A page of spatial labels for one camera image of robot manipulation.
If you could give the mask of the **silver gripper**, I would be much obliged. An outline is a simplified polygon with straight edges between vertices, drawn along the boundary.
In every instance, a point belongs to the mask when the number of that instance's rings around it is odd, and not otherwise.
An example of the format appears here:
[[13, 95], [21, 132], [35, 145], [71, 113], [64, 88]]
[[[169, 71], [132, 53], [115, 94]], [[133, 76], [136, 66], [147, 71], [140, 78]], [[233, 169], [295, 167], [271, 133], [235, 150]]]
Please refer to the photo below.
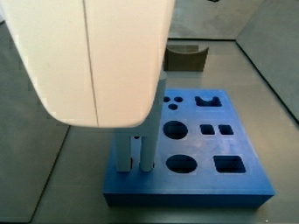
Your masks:
[[175, 0], [0, 0], [41, 104], [73, 126], [127, 128], [155, 100]]

